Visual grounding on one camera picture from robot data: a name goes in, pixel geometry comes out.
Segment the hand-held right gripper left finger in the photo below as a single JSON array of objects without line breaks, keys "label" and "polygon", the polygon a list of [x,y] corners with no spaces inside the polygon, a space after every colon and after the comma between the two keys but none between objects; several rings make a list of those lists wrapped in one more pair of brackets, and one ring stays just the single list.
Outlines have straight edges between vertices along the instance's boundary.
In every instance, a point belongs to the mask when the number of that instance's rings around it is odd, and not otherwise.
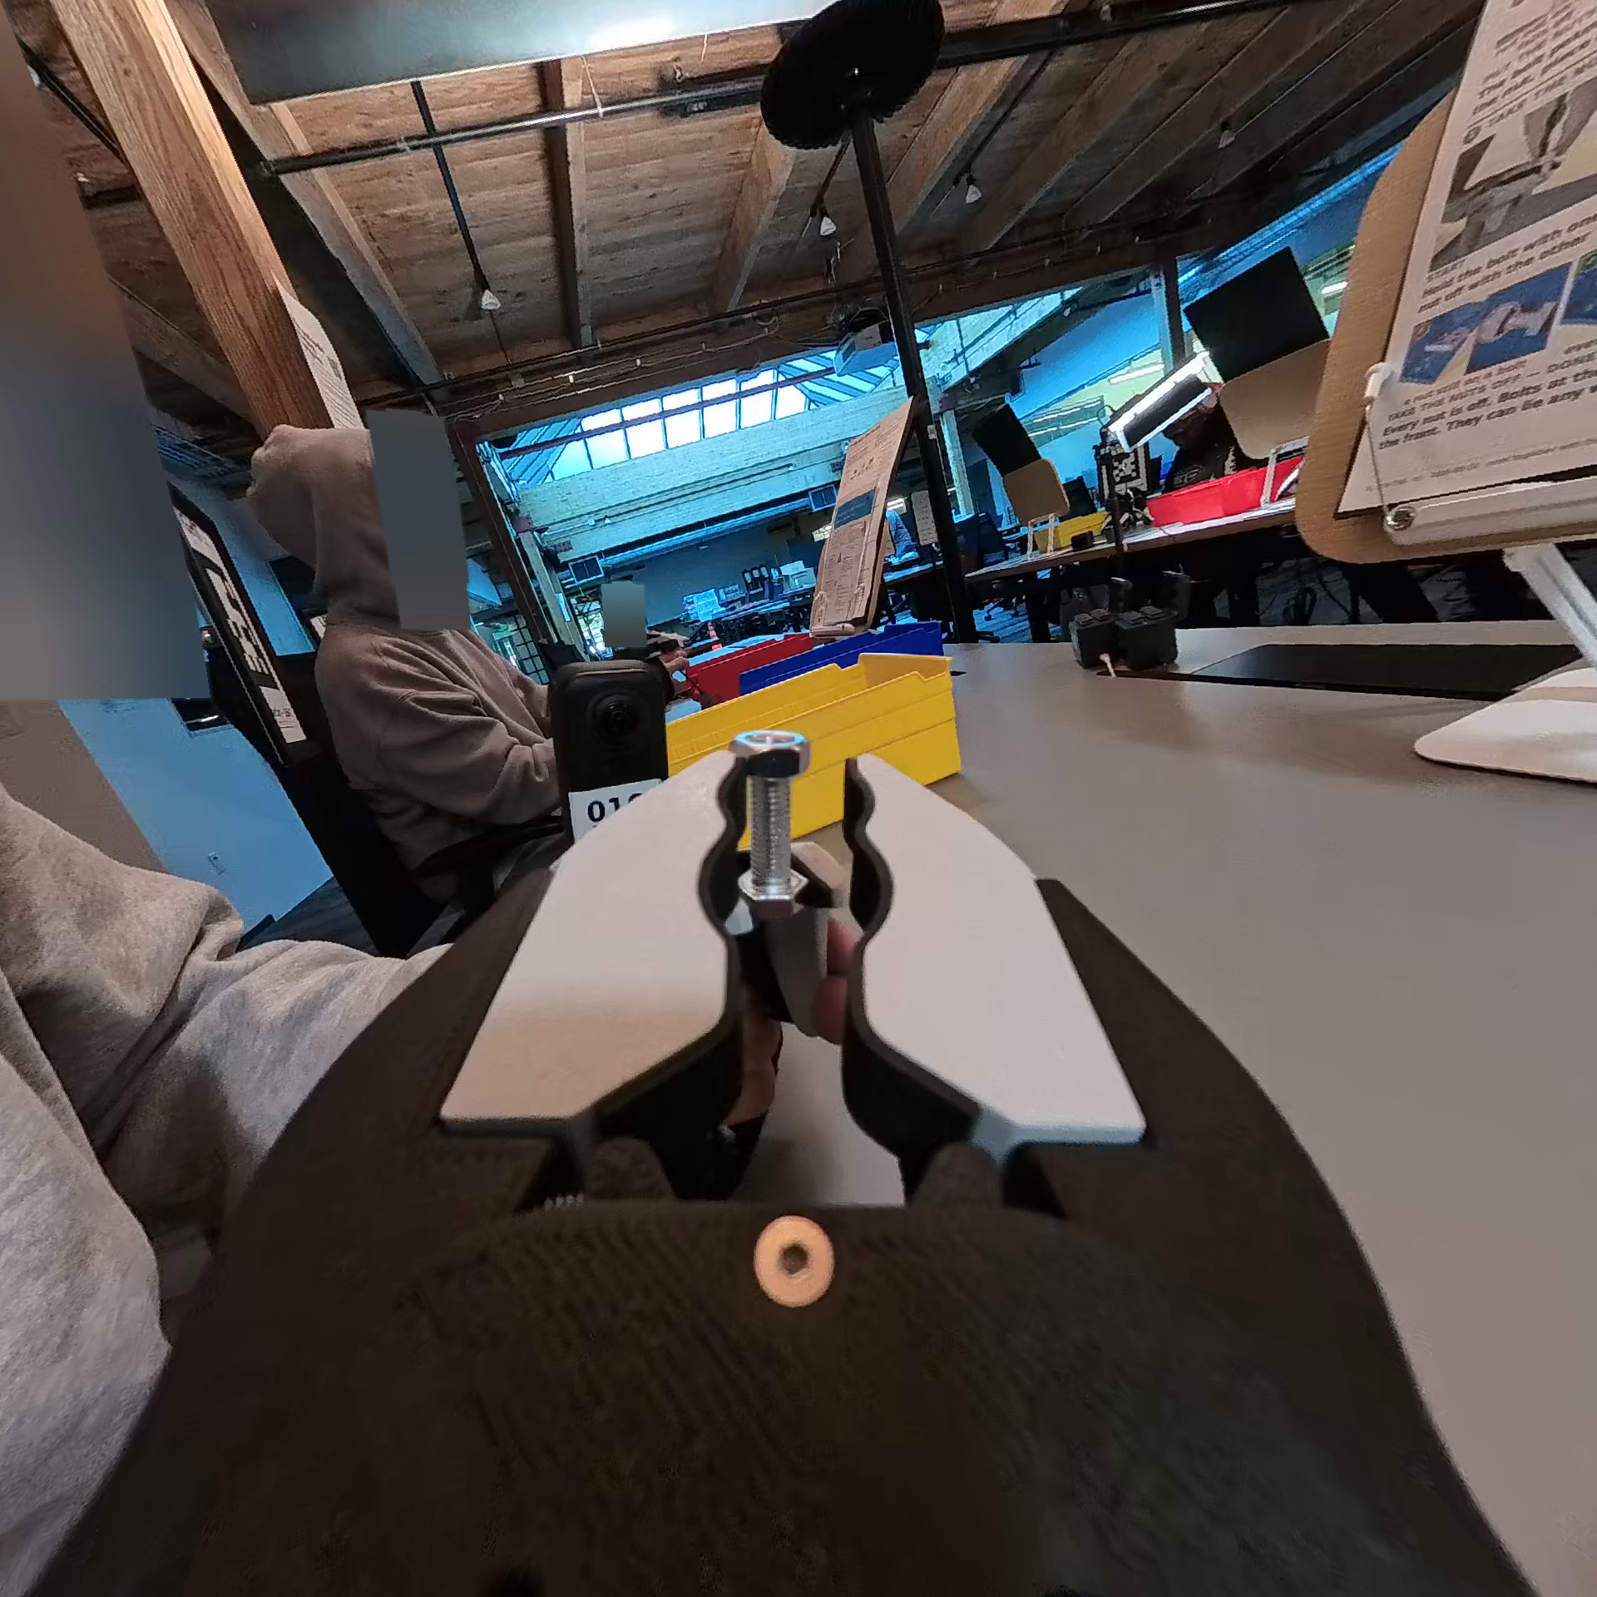
[{"label": "hand-held right gripper left finger", "polygon": [[733,1194],[748,1130],[744,1000],[725,930],[742,768],[716,751],[571,845],[535,898],[438,1109],[457,1135],[545,1137],[579,1172],[644,1143],[685,1200]]}]

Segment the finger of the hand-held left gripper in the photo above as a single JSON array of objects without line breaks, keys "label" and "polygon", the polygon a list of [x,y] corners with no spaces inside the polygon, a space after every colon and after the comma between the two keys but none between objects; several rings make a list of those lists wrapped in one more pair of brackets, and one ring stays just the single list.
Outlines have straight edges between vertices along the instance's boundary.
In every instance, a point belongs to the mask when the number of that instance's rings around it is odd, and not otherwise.
[{"label": "finger of the hand-held left gripper", "polygon": [[826,980],[832,917],[845,907],[847,871],[813,843],[790,846],[796,888],[775,907],[750,905],[739,892],[729,913],[742,978],[767,1014],[817,1037],[815,1002]]}]

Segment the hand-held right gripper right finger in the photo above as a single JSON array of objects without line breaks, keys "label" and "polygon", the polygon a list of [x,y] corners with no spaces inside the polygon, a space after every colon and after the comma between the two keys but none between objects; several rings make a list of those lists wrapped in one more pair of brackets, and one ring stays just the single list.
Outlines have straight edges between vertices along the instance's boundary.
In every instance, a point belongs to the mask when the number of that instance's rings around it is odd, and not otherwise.
[{"label": "hand-held right gripper right finger", "polygon": [[1146,1118],[1041,883],[967,812],[877,755],[849,761],[843,841],[860,938],[847,974],[849,1118],[912,1192],[969,1147],[1128,1149]]}]

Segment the silver hex bolt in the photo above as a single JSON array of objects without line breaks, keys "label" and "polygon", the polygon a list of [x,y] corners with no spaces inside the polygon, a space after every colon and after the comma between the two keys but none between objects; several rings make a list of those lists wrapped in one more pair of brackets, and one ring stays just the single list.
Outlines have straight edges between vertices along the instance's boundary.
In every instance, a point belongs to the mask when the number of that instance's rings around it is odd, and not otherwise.
[{"label": "silver hex bolt", "polygon": [[737,879],[737,903],[725,928],[735,940],[798,913],[828,913],[836,907],[834,883],[819,865],[792,862],[792,786],[744,778],[748,865]]}]

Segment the person's left forearm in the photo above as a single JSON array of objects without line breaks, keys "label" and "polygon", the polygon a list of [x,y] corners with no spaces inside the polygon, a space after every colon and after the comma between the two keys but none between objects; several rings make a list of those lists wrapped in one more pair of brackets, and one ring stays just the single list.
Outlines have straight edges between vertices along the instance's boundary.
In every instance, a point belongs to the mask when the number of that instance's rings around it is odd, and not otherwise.
[{"label": "person's left forearm", "polygon": [[431,968],[242,951],[214,890],[123,865],[3,793],[3,1263],[235,1198],[338,1056]]}]

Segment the grey desk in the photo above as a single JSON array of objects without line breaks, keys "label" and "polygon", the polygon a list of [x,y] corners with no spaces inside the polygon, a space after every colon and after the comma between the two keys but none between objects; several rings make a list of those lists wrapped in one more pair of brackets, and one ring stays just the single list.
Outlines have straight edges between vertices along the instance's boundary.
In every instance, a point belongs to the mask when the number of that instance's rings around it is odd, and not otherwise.
[{"label": "grey desk", "polygon": [[957,645],[936,786],[1250,1071],[1341,1204],[1454,1462],[1592,1594],[1592,789],[1429,765],[1465,711]]}]

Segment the long wooden office desk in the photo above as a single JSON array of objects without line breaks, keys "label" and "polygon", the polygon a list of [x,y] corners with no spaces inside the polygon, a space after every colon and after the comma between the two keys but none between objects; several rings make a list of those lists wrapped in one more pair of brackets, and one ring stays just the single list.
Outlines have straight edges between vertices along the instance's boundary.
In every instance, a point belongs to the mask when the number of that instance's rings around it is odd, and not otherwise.
[{"label": "long wooden office desk", "polygon": [[1024,578],[1054,573],[1069,567],[1104,563],[1121,552],[1125,556],[1151,556],[1165,554],[1176,548],[1201,546],[1248,533],[1265,533],[1286,529],[1294,525],[1294,500],[1265,504],[1256,510],[1239,512],[1235,516],[1210,519],[1193,525],[1146,527],[1123,537],[1123,544],[1115,546],[1109,537],[1094,538],[1088,546],[1079,550],[1064,548],[1056,552],[1031,554],[1005,561],[1001,565],[982,567],[965,576],[965,586],[971,592],[986,590],[988,586],[1020,582]]}]

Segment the person's left hand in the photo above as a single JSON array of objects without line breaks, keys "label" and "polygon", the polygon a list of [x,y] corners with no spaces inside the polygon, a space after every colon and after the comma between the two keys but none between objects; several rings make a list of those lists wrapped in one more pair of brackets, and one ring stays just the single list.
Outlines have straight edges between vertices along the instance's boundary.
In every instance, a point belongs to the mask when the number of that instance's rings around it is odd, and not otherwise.
[{"label": "person's left hand", "polygon": [[[824,976],[811,999],[811,1033],[828,1046],[841,1046],[849,1010],[851,959],[860,934],[847,922],[826,924]],[[784,1025],[750,987],[741,989],[741,1076],[737,1097],[723,1118],[727,1128],[761,1120],[773,1101]]]}]

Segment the red plastic bin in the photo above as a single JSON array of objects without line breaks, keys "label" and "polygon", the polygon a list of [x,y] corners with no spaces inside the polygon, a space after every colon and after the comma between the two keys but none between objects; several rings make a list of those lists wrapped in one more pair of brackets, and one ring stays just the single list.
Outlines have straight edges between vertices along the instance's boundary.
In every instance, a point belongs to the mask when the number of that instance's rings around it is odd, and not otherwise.
[{"label": "red plastic bin", "polygon": [[811,637],[807,632],[786,632],[712,651],[689,660],[684,672],[685,694],[701,708],[725,704],[741,694],[742,673],[780,664],[809,649]]},{"label": "red plastic bin", "polygon": [[1153,495],[1146,504],[1146,514],[1155,527],[1197,527],[1223,521],[1277,506],[1282,499],[1290,499],[1294,485],[1288,485],[1284,491],[1284,481],[1284,478],[1275,481],[1275,474],[1265,466],[1231,472]]}]

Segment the blue plastic bin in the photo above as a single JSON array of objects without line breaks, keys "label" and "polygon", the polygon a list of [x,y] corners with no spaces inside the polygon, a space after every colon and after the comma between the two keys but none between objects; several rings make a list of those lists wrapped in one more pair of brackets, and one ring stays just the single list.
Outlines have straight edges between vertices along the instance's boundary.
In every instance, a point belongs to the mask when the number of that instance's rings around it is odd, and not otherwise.
[{"label": "blue plastic bin", "polygon": [[944,635],[934,622],[889,624],[879,630],[855,634],[824,645],[813,645],[803,653],[788,654],[779,662],[754,666],[739,673],[741,696],[786,683],[813,670],[838,666],[851,668],[862,654],[887,653],[902,656],[942,656]]}]

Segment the black office chair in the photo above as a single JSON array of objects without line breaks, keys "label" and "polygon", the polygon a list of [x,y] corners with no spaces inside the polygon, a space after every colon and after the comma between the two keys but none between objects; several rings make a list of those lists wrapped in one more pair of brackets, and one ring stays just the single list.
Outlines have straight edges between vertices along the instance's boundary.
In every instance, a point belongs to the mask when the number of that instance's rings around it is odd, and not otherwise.
[{"label": "black office chair", "polygon": [[303,736],[294,744],[277,736],[271,772],[377,953],[408,953],[434,922],[442,922],[446,942],[453,940],[492,907],[514,854],[562,843],[562,820],[550,812],[488,829],[440,850],[417,871],[406,869],[332,753],[313,656],[275,654],[271,666]]}]

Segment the wooden board with sheet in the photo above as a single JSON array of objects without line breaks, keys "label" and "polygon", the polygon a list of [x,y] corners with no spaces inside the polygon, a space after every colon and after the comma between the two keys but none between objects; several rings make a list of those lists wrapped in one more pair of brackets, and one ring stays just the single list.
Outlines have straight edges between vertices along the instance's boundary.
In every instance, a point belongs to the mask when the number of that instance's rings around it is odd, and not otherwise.
[{"label": "wooden board with sheet", "polygon": [[809,635],[828,643],[868,630],[877,611],[891,542],[885,516],[915,405],[904,402],[853,440],[815,573]]}]

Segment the black battery charger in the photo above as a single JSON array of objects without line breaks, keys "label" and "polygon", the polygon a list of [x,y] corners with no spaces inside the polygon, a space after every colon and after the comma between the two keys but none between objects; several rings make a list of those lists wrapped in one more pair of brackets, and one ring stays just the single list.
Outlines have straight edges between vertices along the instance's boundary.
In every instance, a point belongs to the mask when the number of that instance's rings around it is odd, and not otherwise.
[{"label": "black battery charger", "polygon": [[1121,616],[1130,584],[1111,576],[1107,584],[1079,590],[1068,622],[1073,660],[1087,672],[1113,675],[1123,662]]},{"label": "black battery charger", "polygon": [[1115,670],[1138,673],[1174,664],[1185,592],[1187,580],[1176,571],[1159,573],[1140,588],[1121,578],[1113,582],[1109,660]]}]

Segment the black white marker board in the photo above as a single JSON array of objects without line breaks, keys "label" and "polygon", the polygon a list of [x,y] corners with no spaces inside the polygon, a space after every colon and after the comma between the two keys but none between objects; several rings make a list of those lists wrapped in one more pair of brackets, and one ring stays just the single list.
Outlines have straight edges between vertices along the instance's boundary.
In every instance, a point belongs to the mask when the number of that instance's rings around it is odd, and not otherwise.
[{"label": "black white marker board", "polygon": [[210,702],[269,767],[290,767],[309,748],[263,626],[210,518],[168,487],[185,569],[203,616]]}]

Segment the person's grey sweatshirt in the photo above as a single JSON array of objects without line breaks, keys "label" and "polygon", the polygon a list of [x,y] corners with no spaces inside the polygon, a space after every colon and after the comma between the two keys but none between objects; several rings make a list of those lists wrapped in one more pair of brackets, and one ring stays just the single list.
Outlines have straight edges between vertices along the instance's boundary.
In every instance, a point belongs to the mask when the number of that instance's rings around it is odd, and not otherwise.
[{"label": "person's grey sweatshirt", "polygon": [[145,1232],[60,1109],[3,1065],[3,1594],[49,1565],[166,1360]]}]

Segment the wooden pillar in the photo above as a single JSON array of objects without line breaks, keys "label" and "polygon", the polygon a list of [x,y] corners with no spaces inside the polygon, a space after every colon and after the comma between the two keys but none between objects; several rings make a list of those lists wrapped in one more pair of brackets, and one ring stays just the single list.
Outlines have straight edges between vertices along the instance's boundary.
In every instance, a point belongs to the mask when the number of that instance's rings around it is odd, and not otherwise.
[{"label": "wooden pillar", "polygon": [[294,297],[246,181],[165,4],[54,2],[258,434],[362,430],[339,360]]}]

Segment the printed instruction sheet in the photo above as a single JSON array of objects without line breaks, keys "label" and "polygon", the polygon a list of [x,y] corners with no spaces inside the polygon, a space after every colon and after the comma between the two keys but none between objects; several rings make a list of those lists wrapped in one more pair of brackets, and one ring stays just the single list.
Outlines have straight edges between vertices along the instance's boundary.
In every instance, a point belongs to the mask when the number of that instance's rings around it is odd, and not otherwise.
[{"label": "printed instruction sheet", "polygon": [[1592,521],[1594,4],[1484,4],[1423,177],[1391,170],[1339,333],[1360,419],[1338,518],[1391,548]]}]

